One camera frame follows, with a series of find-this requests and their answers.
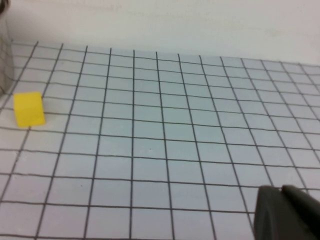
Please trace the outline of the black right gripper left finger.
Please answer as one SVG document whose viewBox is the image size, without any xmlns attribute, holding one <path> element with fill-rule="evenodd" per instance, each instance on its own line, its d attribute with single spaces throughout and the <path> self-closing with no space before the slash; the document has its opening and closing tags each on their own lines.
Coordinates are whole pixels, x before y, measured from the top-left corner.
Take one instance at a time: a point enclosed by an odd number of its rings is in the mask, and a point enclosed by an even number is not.
<svg viewBox="0 0 320 240">
<path fill-rule="evenodd" d="M 263 185 L 257 193 L 254 215 L 256 240 L 311 240 L 313 233 L 289 200 L 275 187 Z"/>
</svg>

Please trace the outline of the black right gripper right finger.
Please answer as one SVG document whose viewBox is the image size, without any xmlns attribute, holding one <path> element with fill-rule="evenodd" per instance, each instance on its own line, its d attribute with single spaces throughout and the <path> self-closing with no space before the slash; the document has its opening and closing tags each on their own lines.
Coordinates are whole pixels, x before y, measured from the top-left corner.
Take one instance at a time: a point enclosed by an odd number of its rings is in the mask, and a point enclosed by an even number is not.
<svg viewBox="0 0 320 240">
<path fill-rule="evenodd" d="M 320 202 L 293 185 L 283 185 L 281 192 L 289 200 L 301 220 L 320 239 Z"/>
</svg>

